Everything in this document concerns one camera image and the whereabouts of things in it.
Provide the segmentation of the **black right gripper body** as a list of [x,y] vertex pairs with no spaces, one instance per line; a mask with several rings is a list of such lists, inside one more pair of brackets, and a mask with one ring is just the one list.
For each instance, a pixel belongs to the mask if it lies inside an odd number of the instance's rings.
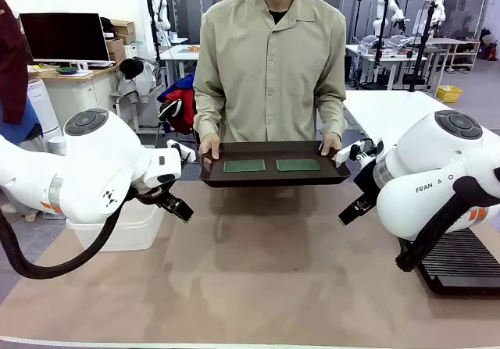
[[357,186],[362,191],[362,199],[370,205],[377,203],[377,197],[380,193],[380,188],[377,186],[373,176],[376,161],[372,160],[369,164],[362,167],[357,176]]

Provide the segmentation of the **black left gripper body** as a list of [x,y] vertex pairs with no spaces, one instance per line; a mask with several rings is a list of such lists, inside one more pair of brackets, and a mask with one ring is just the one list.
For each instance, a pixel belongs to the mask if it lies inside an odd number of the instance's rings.
[[163,183],[150,190],[134,190],[134,197],[145,205],[157,205],[167,211],[176,211],[184,203],[182,199],[170,193],[173,183]]

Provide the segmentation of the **person's left hand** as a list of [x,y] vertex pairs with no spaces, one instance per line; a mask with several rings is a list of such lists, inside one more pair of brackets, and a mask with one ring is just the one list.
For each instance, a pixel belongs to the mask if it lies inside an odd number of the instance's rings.
[[323,135],[323,142],[321,146],[322,156],[334,155],[341,149],[341,137],[338,134],[330,132]]

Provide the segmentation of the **person's right hand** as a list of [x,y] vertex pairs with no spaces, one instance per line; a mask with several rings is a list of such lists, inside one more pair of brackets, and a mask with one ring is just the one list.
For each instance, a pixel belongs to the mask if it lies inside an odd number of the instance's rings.
[[210,154],[213,159],[218,160],[220,153],[220,138],[217,134],[206,134],[202,139],[199,146],[199,154]]

